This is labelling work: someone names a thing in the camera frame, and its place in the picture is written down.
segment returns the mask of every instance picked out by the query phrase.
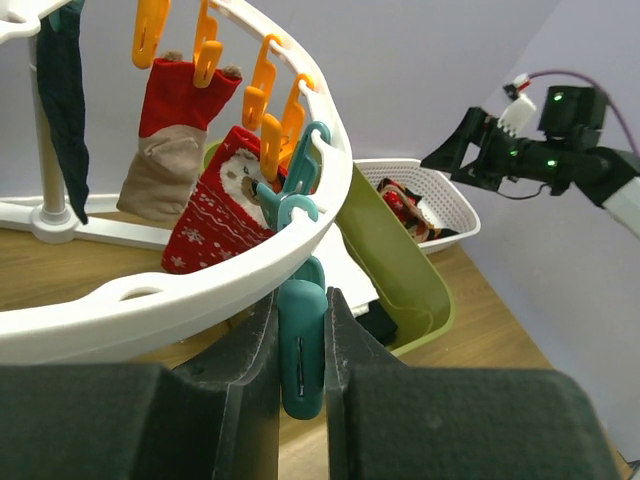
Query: dark green cloth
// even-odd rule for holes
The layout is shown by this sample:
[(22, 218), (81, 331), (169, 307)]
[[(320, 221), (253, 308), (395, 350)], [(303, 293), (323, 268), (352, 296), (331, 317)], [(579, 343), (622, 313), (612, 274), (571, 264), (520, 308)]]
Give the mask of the dark green cloth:
[(58, 156), (73, 211), (83, 224), (89, 196), (89, 151), (84, 143), (85, 103), (80, 60), (80, 13), (76, 0), (42, 20), (37, 39), (38, 92), (49, 120), (51, 140)]

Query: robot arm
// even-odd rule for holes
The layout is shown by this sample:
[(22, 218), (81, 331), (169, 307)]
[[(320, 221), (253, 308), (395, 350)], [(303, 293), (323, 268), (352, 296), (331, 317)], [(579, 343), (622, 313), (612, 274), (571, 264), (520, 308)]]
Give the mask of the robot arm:
[[(520, 98), (513, 90), (511, 95), (516, 106)], [(574, 184), (640, 238), (640, 158), (598, 146), (607, 104), (606, 94), (593, 87), (550, 87), (538, 125), (545, 135), (541, 141), (516, 137), (523, 123), (514, 128), (505, 122), (505, 117), (514, 118), (507, 115), (511, 107), (499, 118), (472, 107), (456, 131), (421, 165), (450, 173), (454, 182), (494, 192), (505, 178), (542, 182), (552, 196)], [(526, 112), (522, 114), (522, 102), (518, 108), (515, 118), (527, 117)], [(476, 160), (462, 166), (469, 144), (480, 147), (480, 152)]]

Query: olive green plastic basket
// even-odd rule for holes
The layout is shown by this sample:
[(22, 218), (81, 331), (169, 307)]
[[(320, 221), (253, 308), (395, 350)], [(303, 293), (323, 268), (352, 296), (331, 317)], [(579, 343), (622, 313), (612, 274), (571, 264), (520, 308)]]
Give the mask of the olive green plastic basket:
[(336, 217), (347, 250), (373, 282), (398, 325), (400, 356), (447, 332), (455, 315), (448, 287), (378, 192), (354, 165), (351, 189)]

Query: red gift bag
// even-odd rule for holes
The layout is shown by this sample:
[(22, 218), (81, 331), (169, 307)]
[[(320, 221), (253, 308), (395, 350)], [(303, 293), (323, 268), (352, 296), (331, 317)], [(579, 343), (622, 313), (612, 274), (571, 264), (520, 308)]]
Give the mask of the red gift bag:
[(162, 268), (186, 274), (246, 252), (273, 235), (256, 197), (260, 139), (233, 127), (191, 194), (162, 255)]

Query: white cloth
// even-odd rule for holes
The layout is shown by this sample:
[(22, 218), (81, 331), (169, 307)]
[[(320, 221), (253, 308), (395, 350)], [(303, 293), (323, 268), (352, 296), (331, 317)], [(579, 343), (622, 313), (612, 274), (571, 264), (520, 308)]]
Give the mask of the white cloth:
[(378, 300), (373, 283), (347, 252), (342, 232), (334, 223), (313, 255), (324, 269), (327, 287), (339, 288), (354, 317), (369, 311), (369, 302)]

